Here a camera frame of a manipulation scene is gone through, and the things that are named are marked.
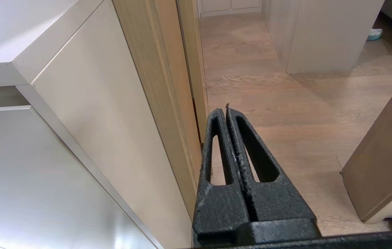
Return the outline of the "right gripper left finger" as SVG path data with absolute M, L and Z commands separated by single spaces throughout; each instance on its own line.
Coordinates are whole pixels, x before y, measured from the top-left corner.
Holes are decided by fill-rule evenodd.
M 218 137 L 225 185 L 211 182 L 213 138 Z M 236 230 L 249 222 L 241 177 L 226 118 L 220 108 L 207 119 L 193 216 L 194 243 L 236 243 Z

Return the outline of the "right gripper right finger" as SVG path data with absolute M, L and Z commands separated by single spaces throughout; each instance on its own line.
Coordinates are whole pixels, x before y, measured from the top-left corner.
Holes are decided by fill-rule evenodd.
M 226 123 L 240 174 L 242 193 L 253 222 L 316 216 L 245 114 L 226 106 Z

